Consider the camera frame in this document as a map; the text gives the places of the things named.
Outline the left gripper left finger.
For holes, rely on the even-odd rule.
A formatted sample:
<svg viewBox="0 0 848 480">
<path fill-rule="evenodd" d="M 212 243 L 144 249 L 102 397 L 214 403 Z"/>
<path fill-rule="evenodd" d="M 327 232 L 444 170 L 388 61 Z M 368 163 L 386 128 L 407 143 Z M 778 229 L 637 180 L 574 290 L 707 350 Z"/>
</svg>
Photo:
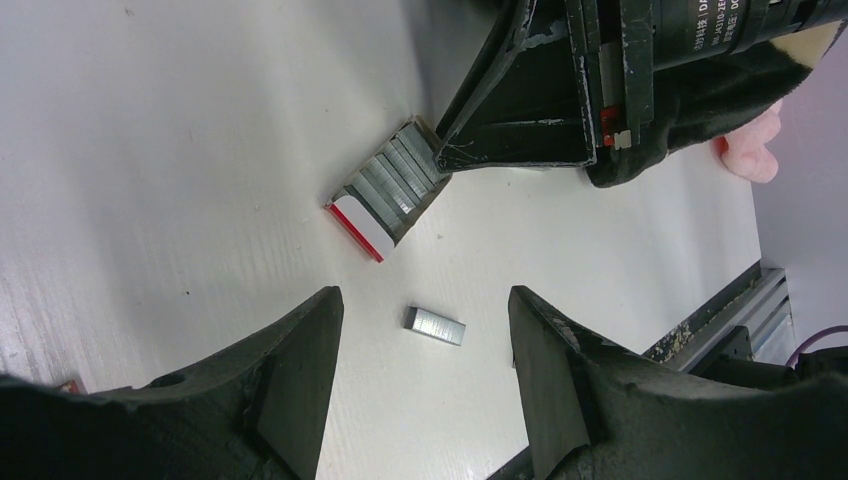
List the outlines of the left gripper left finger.
<svg viewBox="0 0 848 480">
<path fill-rule="evenodd" d="M 141 388 L 1 379 L 5 479 L 312 479 L 344 315 L 327 286 L 267 327 Z"/>
</svg>

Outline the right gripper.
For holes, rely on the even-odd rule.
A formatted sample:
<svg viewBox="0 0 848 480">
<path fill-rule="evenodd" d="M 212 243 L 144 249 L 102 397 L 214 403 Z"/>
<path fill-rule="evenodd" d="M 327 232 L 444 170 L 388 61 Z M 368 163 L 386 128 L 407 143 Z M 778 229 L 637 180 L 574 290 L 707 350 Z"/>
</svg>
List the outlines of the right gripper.
<svg viewBox="0 0 848 480">
<path fill-rule="evenodd" d="M 504 1 L 437 126 L 436 166 L 579 168 L 654 119 L 656 72 L 847 17 L 844 1 L 567 1 L 572 55 L 529 52 L 537 3 Z"/>
</svg>

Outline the box of staples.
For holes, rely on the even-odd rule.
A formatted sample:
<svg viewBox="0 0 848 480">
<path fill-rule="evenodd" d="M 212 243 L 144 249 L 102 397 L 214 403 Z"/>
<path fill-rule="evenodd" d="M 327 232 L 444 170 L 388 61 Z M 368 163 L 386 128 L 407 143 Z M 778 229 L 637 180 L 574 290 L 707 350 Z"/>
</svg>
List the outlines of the box of staples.
<svg viewBox="0 0 848 480">
<path fill-rule="evenodd" d="M 436 166 L 439 146 L 421 117 L 409 118 L 324 205 L 375 262 L 385 261 L 450 182 Z"/>
</svg>

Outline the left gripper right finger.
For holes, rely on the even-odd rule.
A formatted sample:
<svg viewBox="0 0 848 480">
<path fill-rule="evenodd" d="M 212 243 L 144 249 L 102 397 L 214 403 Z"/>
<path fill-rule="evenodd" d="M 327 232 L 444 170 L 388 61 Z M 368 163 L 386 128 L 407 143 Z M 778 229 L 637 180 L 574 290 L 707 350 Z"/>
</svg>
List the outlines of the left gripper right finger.
<svg viewBox="0 0 848 480">
<path fill-rule="evenodd" d="M 571 320 L 524 286 L 508 302 L 538 479 L 843 479 L 847 377 L 720 356 L 695 373 Z"/>
</svg>

